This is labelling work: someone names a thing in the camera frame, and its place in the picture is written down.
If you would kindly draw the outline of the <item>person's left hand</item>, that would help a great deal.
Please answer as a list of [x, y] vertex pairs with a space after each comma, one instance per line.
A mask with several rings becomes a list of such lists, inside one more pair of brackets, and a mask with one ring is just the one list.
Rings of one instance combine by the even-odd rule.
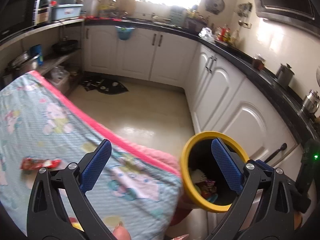
[[[122, 223], [118, 223], [118, 225], [114, 228], [114, 231], [112, 232], [114, 237], [116, 237], [117, 240], [131, 240], [131, 236], [129, 232], [125, 229]], [[184, 240], [189, 237], [188, 234], [178, 236], [175, 238], [172, 238], [171, 240]]]

